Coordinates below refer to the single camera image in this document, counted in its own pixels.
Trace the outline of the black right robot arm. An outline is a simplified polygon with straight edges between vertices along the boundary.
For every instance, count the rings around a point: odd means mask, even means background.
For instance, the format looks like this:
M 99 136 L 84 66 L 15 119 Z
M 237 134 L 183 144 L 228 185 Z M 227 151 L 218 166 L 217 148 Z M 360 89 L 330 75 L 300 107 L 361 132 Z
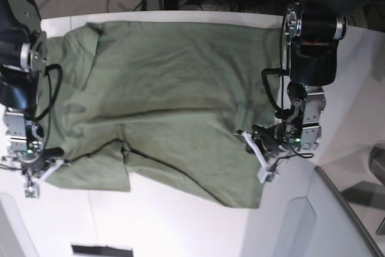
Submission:
M 1 0 L 1 105 L 5 107 L 8 158 L 27 179 L 41 179 L 62 162 L 60 148 L 47 147 L 51 116 L 63 79 L 47 64 L 47 35 L 34 0 Z

